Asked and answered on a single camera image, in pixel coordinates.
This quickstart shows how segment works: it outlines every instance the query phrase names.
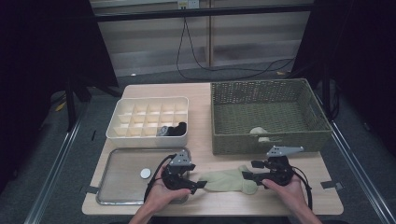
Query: metal tray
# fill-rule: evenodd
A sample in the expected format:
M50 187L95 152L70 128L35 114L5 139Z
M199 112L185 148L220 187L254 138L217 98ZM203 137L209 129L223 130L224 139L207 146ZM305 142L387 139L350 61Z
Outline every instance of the metal tray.
M108 156L96 201L101 205L142 205L148 183L161 161L168 155L186 148L117 148ZM150 176L141 177L143 169L150 169ZM171 203L184 203L188 199Z

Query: small round object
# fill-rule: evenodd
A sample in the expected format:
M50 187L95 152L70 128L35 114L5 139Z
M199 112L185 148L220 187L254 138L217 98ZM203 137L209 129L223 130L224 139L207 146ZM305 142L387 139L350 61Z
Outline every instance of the small round object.
M149 168L145 168L140 172L140 177L142 177L143 179L147 179L151 176L151 171Z

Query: wooden table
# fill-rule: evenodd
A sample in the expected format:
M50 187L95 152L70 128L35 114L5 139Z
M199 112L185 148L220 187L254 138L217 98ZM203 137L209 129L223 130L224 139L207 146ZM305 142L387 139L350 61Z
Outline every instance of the wooden table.
M123 98L186 96L189 98L188 144L191 160L196 164L191 180L203 173L236 169L252 160L266 160L263 155L212 154L210 83L151 84L128 86ZM98 187L109 153L116 147L106 140L92 178L91 186ZM320 183L331 178L319 152L304 152L289 156L290 164L304 171L312 187L313 207L317 215L339 215L344 207L335 188L324 189ZM95 194L87 193L82 205L86 215L134 215L139 206L105 206L96 202ZM290 211L270 189L260 186L254 195L240 191L208 192L198 189L183 204L169 204L158 216L286 216Z

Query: hand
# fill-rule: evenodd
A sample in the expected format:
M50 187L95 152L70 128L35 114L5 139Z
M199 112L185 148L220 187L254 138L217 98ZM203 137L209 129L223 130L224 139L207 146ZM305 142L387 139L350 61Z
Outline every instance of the hand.
M301 187L301 180L297 175L294 175L290 183L285 186L279 186L272 180L264 179L262 183L268 188L277 193L282 202L291 210L294 211L299 208L302 203L306 205Z
M155 176L157 180L152 185L152 189L145 202L145 204L153 208L155 212L163 210L163 208L172 200L181 199L191 194L189 189L170 190L165 186L161 179L161 174L163 173L165 166L166 165L163 165L157 176Z
M321 223L317 216L309 209L305 202L301 180L294 175L290 183L285 186L279 186L272 180L264 179L262 183L268 188L276 192L282 202L290 209L301 223Z
M158 171L158 174L155 176L157 180L152 185L146 202L137 210L136 214L129 222L130 224L148 223L155 213L163 210L172 200L181 199L191 194L189 189L168 189L161 179L164 168L165 165Z

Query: black curtain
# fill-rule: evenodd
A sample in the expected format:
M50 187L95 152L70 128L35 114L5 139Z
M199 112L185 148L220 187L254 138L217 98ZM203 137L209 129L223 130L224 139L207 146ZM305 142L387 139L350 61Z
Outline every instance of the black curtain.
M88 0L0 1L0 191L67 79L118 86L98 24L79 17L93 17Z
M395 23L395 1L355 1L331 69L342 93L396 156Z

